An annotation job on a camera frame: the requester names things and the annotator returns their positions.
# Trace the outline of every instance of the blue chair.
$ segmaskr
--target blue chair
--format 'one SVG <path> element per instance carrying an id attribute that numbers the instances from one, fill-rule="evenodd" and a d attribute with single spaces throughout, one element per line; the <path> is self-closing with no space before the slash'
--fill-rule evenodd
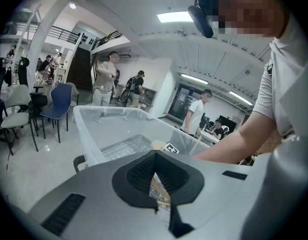
<path id="1" fill-rule="evenodd" d="M 69 131 L 69 115 L 68 112 L 71 107 L 72 100 L 72 86 L 60 83 L 51 92 L 50 96 L 53 101 L 53 105 L 40 113 L 42 117 L 43 134 L 45 137 L 44 129 L 44 118 L 52 119 L 52 124 L 54 128 L 54 120 L 57 123 L 57 135 L 58 142 L 61 143 L 60 139 L 60 119 L 66 115 L 66 130 Z"/>

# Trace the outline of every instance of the doorway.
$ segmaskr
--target doorway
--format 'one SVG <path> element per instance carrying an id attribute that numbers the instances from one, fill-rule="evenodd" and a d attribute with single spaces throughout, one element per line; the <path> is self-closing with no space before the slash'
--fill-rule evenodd
<path id="1" fill-rule="evenodd" d="M 184 121 L 188 110 L 194 101 L 201 98 L 202 91 L 194 87 L 180 85 L 169 109 L 169 114 Z"/>

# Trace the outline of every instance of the hand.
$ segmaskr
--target hand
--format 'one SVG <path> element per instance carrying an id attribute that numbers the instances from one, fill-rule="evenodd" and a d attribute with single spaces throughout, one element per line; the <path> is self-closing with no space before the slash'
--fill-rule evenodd
<path id="1" fill-rule="evenodd" d="M 185 133 L 189 134 L 189 131 L 190 131 L 190 130 L 189 130 L 189 127 L 185 127 L 185 128 L 184 128 L 184 132 L 185 132 Z"/>

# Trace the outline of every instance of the clear plastic storage box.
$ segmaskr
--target clear plastic storage box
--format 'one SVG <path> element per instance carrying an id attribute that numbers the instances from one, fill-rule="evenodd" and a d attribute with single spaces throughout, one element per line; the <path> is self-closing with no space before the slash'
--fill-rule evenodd
<path id="1" fill-rule="evenodd" d="M 74 119 L 87 166 L 154 149 L 194 156 L 209 147 L 138 108 L 76 106 Z"/>

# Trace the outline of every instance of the balcony railing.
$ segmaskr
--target balcony railing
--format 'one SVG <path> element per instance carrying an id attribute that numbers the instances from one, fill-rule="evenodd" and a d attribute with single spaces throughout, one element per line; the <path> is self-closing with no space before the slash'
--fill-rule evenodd
<path id="1" fill-rule="evenodd" d="M 101 45 L 106 44 L 110 40 L 120 38 L 121 36 L 123 36 L 122 33 L 118 32 L 118 31 L 114 31 L 113 33 L 110 33 L 109 35 L 103 37 L 102 39 L 97 40 L 95 42 L 92 50 L 96 49 L 97 47 L 100 47 Z"/>
<path id="2" fill-rule="evenodd" d="M 17 23 L 17 31 L 23 31 L 25 28 L 25 23 Z M 31 24 L 28 29 L 30 33 L 35 33 L 38 29 L 38 25 Z M 67 31 L 63 28 L 52 26 L 47 34 L 49 37 L 57 38 L 60 40 L 64 40 L 66 42 L 76 44 L 77 40 L 79 39 L 79 35 L 70 31 Z"/>

